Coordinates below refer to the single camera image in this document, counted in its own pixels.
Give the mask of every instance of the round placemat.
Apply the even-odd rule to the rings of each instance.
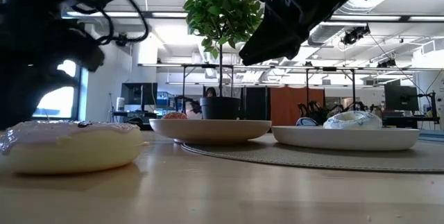
[[[419,141],[403,151],[364,152],[299,148],[270,141],[237,146],[183,144],[185,150],[244,162],[312,169],[398,173],[444,173],[444,143]]]

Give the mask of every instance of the donut icing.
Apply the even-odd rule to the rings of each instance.
[[[342,130],[377,130],[382,128],[382,120],[370,112],[351,111],[330,117],[324,128]]]
[[[28,121],[19,123],[0,136],[0,152],[8,154],[15,144],[57,144],[59,138],[80,132],[109,130],[126,134],[135,128],[128,123]]]

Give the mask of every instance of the plant stem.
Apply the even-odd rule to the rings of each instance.
[[[219,79],[219,96],[222,97],[222,77],[223,77],[223,69],[222,69],[222,44],[219,45],[219,74],[220,74],[220,79]]]

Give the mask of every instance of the white glazed donut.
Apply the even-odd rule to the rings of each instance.
[[[327,129],[377,130],[382,128],[381,119],[370,112],[351,111],[330,117],[325,123]]]
[[[0,136],[0,167],[15,173],[66,174],[131,163],[144,145],[126,123],[24,122]]]

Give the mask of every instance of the white plate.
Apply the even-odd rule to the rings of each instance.
[[[307,148],[340,150],[406,150],[418,140],[419,130],[335,130],[322,127],[273,127],[273,135],[283,144]]]
[[[188,144],[233,144],[265,135],[270,121],[150,119],[154,131]]]

